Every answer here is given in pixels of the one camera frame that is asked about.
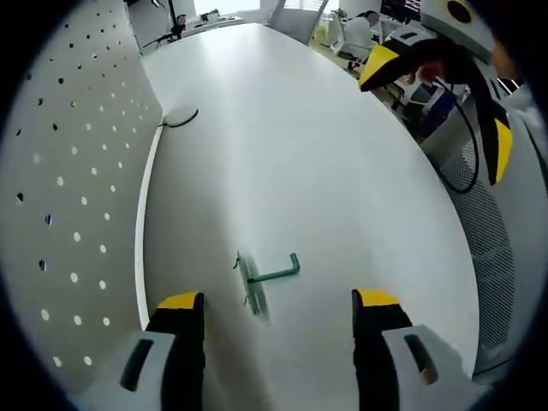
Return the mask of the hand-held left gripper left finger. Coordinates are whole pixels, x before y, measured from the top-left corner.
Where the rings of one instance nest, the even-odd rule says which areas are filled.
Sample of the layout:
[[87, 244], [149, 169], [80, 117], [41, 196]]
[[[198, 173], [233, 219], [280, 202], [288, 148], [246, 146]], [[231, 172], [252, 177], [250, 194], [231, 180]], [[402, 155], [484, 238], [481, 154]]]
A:
[[96, 381], [96, 409], [201, 410], [204, 341], [204, 295], [165, 299], [107, 362]]

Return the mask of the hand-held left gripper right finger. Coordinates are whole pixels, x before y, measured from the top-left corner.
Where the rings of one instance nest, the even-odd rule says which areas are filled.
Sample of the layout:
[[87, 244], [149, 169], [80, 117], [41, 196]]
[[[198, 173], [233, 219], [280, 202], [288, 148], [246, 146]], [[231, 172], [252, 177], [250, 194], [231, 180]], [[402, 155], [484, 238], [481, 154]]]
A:
[[460, 355], [400, 301], [379, 289], [352, 290], [354, 367], [360, 410], [466, 410]]

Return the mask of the person's right hand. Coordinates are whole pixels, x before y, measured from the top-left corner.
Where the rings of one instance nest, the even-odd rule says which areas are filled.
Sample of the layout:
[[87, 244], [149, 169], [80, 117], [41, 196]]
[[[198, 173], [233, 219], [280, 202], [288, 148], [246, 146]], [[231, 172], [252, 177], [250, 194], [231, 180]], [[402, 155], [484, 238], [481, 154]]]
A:
[[[491, 51], [491, 66], [496, 70], [498, 78], [522, 83], [520, 70], [512, 61], [503, 44], [498, 40], [495, 41]], [[407, 83], [412, 84], [417, 79], [432, 83], [437, 78], [451, 84], [462, 84], [464, 82], [463, 75], [455, 69], [446, 68], [442, 61], [433, 60], [422, 64], [415, 72], [408, 74]]]

